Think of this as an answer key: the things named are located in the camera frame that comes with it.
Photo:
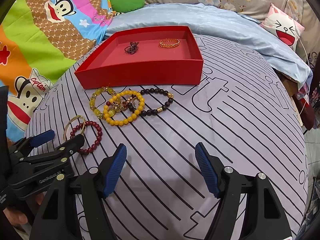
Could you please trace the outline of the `left hand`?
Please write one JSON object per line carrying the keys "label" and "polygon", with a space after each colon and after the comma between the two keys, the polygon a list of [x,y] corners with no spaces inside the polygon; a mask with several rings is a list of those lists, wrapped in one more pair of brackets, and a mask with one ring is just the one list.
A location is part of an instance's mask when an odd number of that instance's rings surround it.
{"label": "left hand", "polygon": [[[35,202],[37,202],[36,210],[38,210],[40,205],[42,204],[44,196],[45,194],[41,193],[34,197]],[[9,208],[5,208],[3,212],[12,226],[20,226],[28,223],[28,219],[26,215],[21,211],[18,211],[9,207]]]}

